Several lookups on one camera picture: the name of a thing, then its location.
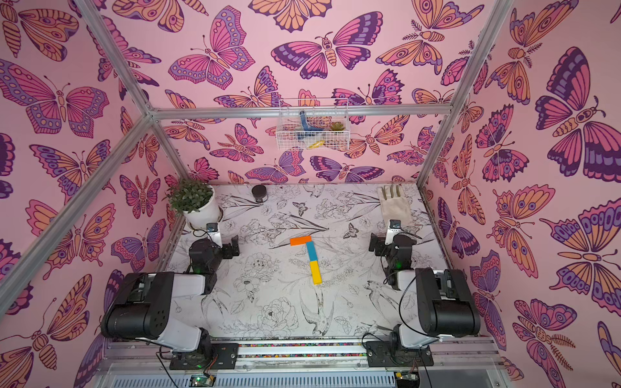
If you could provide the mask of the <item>yellow building block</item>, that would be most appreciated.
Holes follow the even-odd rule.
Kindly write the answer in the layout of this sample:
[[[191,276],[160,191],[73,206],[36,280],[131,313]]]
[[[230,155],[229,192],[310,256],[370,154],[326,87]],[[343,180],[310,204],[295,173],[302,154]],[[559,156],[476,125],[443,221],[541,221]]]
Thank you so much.
[[[320,272],[319,262],[317,260],[312,260],[309,265],[313,284],[321,285],[323,283],[323,279]]]

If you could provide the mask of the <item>teal building block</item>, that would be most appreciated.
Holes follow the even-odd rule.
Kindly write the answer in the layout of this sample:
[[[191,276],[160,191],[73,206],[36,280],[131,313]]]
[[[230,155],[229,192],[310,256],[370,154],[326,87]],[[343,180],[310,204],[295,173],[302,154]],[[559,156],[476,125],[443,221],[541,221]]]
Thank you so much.
[[[310,262],[314,262],[318,260],[318,255],[315,249],[315,244],[313,241],[306,242],[307,253],[309,255]]]

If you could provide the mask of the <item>orange building block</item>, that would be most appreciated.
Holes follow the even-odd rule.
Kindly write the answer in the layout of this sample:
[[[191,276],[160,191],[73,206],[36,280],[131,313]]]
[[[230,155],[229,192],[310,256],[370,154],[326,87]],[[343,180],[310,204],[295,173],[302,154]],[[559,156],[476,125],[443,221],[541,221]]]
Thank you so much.
[[[297,237],[297,238],[292,238],[289,240],[289,245],[293,246],[301,246],[301,245],[305,245],[307,243],[311,243],[312,242],[312,237],[310,236],[302,236],[302,237]]]

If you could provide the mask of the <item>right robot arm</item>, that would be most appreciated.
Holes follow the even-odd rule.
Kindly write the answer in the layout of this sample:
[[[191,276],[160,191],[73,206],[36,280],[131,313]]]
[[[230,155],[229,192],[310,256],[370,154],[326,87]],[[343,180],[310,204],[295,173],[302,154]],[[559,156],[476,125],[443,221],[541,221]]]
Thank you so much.
[[[419,350],[437,341],[480,334],[480,318],[463,272],[415,262],[417,248],[436,239],[389,230],[370,235],[369,251],[380,258],[386,284],[400,292],[399,323],[391,330],[395,350]]]

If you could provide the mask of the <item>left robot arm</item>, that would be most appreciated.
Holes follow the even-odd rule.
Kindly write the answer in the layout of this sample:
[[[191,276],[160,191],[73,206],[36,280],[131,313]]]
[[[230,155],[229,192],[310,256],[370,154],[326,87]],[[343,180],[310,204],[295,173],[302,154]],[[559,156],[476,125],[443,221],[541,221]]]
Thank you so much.
[[[140,340],[177,353],[212,355],[210,335],[173,316],[171,305],[182,297],[208,297],[218,279],[223,260],[240,254],[239,237],[222,245],[198,239],[189,248],[189,273],[134,273],[123,281],[100,323],[103,337]]]

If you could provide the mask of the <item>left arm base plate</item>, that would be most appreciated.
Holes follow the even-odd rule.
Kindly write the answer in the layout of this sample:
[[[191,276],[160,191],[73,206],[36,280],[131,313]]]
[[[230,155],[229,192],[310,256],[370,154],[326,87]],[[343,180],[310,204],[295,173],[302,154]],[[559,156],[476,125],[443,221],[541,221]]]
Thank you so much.
[[[170,361],[171,370],[233,370],[238,360],[239,343],[211,344],[207,354],[201,350],[194,352],[174,352]]]

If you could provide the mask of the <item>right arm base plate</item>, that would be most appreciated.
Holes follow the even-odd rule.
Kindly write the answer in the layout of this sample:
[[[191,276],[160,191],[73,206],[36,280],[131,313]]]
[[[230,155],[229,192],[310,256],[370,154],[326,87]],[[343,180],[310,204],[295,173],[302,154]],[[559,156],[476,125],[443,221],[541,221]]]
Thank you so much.
[[[432,352],[429,349],[402,349],[385,342],[375,340],[363,344],[369,367],[430,367],[434,366]]]

